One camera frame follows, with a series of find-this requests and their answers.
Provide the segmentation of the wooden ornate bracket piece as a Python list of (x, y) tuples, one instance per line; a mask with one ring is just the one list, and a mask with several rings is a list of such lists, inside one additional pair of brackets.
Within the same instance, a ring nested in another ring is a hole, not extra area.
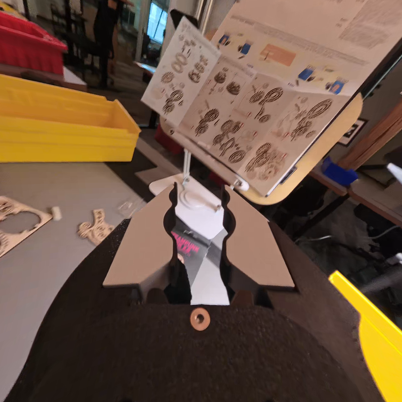
[(87, 239), (93, 245), (98, 246), (115, 229), (113, 225), (108, 224), (104, 219), (104, 209), (94, 209), (93, 221), (81, 223), (78, 226), (78, 236), (82, 239)]

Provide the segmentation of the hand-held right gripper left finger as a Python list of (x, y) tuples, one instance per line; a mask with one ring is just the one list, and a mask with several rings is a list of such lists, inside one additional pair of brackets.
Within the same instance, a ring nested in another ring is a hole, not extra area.
[(103, 281), (103, 288), (135, 288), (145, 299), (152, 289), (178, 281), (177, 184), (170, 184), (134, 213)]

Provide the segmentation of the row of red bins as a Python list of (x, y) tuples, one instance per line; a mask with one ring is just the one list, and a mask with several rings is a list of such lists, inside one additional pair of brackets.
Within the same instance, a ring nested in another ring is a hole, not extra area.
[(35, 23), (0, 13), (0, 63), (63, 76), (68, 47)]

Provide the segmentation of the white book stand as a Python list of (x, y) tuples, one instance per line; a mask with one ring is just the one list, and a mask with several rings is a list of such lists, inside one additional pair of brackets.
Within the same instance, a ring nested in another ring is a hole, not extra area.
[(158, 195), (172, 184), (178, 186), (178, 204), (176, 215), (193, 231), (211, 240), (223, 229), (223, 209), (220, 198), (190, 175), (191, 157), (197, 158), (211, 172), (218, 175), (231, 188), (235, 188), (248, 201), (262, 206), (270, 206), (282, 202), (302, 180), (313, 171), (315, 166), (327, 152), (356, 122), (363, 108), (361, 93), (352, 100), (329, 124), (323, 134), (314, 142), (307, 152), (298, 160), (290, 173), (287, 173), (280, 184), (267, 196), (260, 196), (254, 188), (247, 187), (245, 179), (234, 174), (228, 167), (209, 156), (198, 145), (174, 131), (163, 119), (159, 130), (169, 141), (184, 149), (182, 172), (171, 174), (166, 178), (154, 179), (149, 184), (152, 194)]

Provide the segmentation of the wooden sheet with large gear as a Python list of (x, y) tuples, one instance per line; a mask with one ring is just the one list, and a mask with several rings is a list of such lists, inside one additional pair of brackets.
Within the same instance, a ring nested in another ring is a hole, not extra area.
[(0, 256), (3, 257), (51, 220), (52, 216), (49, 213), (7, 196), (1, 196)]

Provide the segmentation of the nested yellow plastic bins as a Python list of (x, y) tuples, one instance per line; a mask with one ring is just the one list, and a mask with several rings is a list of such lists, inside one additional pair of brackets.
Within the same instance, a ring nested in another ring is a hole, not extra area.
[(366, 365), (387, 402), (402, 400), (402, 332), (339, 271), (332, 285), (360, 314), (359, 342)]
[(1, 75), (1, 163), (130, 162), (140, 132), (117, 99)]

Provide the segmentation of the paper instruction sheet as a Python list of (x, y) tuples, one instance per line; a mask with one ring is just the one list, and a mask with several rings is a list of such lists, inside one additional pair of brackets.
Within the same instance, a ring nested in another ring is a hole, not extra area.
[(401, 1), (239, 1), (182, 17), (142, 102), (269, 195), (401, 40)]

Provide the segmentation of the long wooden table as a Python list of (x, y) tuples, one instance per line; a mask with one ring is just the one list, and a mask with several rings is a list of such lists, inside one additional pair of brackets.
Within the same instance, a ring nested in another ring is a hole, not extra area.
[(319, 167), (315, 167), (309, 173), (309, 176), (326, 186), (338, 197), (352, 199), (356, 203), (363, 204), (365, 207), (401, 228), (401, 201), (399, 201), (398, 198), (392, 198), (390, 195), (386, 194), (385, 189), (372, 178), (359, 174), (357, 180), (350, 186), (345, 187), (327, 178)]

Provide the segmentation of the blue plastic bin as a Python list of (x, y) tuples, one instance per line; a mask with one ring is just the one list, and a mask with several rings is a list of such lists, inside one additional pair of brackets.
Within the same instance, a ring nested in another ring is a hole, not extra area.
[(321, 172), (327, 178), (344, 187), (349, 187), (359, 176), (353, 169), (344, 169), (326, 157), (321, 166)]

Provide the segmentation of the clear plastic bag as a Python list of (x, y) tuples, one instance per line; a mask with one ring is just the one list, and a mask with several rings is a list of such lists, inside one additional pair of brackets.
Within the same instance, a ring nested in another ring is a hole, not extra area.
[(118, 206), (117, 211), (124, 219), (129, 219), (146, 204), (142, 198), (129, 198)]

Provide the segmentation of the black puzzle box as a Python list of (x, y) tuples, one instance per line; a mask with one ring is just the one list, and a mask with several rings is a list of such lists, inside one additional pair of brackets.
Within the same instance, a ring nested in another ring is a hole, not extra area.
[(219, 269), (222, 243), (227, 235), (225, 229), (213, 239), (207, 239), (177, 218), (172, 234), (176, 239), (178, 254), (184, 260), (190, 286), (193, 285), (205, 261)]

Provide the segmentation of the black and white framed sign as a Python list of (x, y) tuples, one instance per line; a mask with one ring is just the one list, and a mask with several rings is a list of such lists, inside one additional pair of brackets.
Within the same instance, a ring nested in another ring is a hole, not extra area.
[(343, 146), (349, 146), (350, 143), (354, 140), (354, 138), (356, 138), (356, 136), (365, 127), (367, 123), (368, 120), (366, 119), (361, 118), (357, 119), (355, 123), (349, 128), (347, 132), (344, 133), (344, 135), (339, 139), (337, 143)]

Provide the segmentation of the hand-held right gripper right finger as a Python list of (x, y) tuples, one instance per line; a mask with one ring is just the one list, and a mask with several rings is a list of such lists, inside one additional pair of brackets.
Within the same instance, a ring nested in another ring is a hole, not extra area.
[(228, 185), (222, 187), (221, 279), (229, 303), (271, 303), (268, 291), (293, 292), (294, 279), (269, 221)]

